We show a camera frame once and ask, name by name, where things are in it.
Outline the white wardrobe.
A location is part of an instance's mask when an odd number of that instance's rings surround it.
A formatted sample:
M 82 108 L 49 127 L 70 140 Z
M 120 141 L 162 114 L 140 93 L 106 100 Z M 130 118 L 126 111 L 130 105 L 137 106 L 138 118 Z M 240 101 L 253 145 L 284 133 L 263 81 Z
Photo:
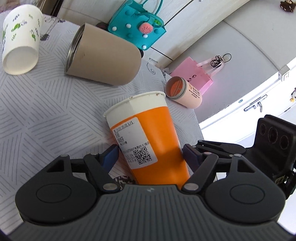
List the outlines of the white wardrobe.
M 215 25 L 247 0 L 164 1 L 158 16 L 166 33 L 147 51 L 144 60 L 165 68 Z M 123 1 L 63 1 L 58 17 L 82 25 L 108 23 Z

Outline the pink paper gift bag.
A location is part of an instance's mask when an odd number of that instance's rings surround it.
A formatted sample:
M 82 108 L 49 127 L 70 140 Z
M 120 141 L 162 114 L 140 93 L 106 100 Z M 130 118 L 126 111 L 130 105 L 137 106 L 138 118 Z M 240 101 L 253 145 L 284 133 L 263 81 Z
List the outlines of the pink paper gift bag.
M 224 64 L 218 68 L 213 68 L 210 65 L 211 60 L 197 63 L 191 57 L 187 57 L 175 70 L 171 73 L 171 76 L 182 77 L 187 80 L 193 87 L 195 87 L 201 95 L 203 95 L 208 88 L 213 84 L 212 77 L 222 70 Z

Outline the white paper cup green print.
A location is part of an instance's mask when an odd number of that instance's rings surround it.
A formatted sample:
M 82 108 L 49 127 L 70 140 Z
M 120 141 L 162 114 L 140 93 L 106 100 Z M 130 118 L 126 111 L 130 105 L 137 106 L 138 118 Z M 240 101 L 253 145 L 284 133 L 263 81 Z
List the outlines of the white paper cup green print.
M 3 22 L 3 70 L 10 75 L 31 71 L 39 59 L 43 14 L 32 4 L 11 10 Z

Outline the brown plush toy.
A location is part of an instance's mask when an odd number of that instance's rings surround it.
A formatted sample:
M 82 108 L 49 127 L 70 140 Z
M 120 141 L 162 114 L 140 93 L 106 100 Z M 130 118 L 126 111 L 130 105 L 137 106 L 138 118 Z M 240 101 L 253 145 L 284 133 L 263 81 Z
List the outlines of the brown plush toy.
M 280 8 L 286 12 L 293 13 L 293 11 L 295 10 L 295 2 L 291 0 L 281 1 Z

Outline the orange paper cup with label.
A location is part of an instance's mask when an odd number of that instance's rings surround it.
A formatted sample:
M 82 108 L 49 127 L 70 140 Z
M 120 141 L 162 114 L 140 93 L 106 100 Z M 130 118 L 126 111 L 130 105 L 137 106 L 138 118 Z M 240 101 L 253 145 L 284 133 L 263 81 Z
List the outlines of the orange paper cup with label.
M 129 97 L 110 107 L 104 117 L 137 184 L 182 187 L 189 179 L 163 92 Z

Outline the black wall hook ornament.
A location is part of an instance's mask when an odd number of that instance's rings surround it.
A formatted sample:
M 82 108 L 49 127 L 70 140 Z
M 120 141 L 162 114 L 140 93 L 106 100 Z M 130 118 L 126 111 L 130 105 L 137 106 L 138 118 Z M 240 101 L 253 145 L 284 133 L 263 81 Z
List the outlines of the black wall hook ornament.
M 213 60 L 211 60 L 210 65 L 213 68 L 218 68 L 222 66 L 222 64 L 229 62 L 232 59 L 232 55 L 230 53 L 225 53 L 223 56 L 216 55 Z

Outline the small pink capsule cup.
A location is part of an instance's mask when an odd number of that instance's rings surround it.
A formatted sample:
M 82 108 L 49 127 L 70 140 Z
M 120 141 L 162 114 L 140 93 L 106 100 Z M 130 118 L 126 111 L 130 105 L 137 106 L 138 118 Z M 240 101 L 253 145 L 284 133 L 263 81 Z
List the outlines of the small pink capsule cup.
M 172 77 L 165 85 L 165 94 L 171 100 L 189 109 L 196 109 L 202 103 L 201 93 L 182 77 Z

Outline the teal felt handbag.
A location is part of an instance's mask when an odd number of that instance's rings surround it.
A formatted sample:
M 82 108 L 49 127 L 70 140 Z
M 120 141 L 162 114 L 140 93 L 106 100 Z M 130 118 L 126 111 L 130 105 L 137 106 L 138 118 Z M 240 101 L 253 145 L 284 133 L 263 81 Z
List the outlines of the teal felt handbag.
M 108 31 L 146 51 L 165 33 L 165 25 L 158 13 L 163 5 L 159 2 L 154 13 L 144 8 L 146 1 L 125 1 L 108 23 Z

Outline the white door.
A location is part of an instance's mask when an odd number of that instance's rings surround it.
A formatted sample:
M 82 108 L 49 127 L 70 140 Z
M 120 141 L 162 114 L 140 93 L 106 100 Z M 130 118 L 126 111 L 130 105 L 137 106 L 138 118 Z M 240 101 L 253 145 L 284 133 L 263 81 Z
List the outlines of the white door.
M 265 94 L 268 97 L 262 102 L 262 113 L 259 108 L 244 112 L 244 108 Z M 207 141 L 235 144 L 240 144 L 246 139 L 254 139 L 258 119 L 267 114 L 279 117 L 294 108 L 293 97 L 295 97 L 295 59 L 240 100 L 203 121 L 200 124 L 203 138 Z

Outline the beige steel tumbler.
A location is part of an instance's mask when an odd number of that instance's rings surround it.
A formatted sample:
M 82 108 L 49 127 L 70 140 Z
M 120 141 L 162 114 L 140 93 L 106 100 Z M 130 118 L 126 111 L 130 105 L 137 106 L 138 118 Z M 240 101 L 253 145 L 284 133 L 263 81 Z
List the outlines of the beige steel tumbler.
M 88 23 L 81 25 L 70 45 L 67 75 L 119 86 L 130 83 L 142 63 L 132 43 Z

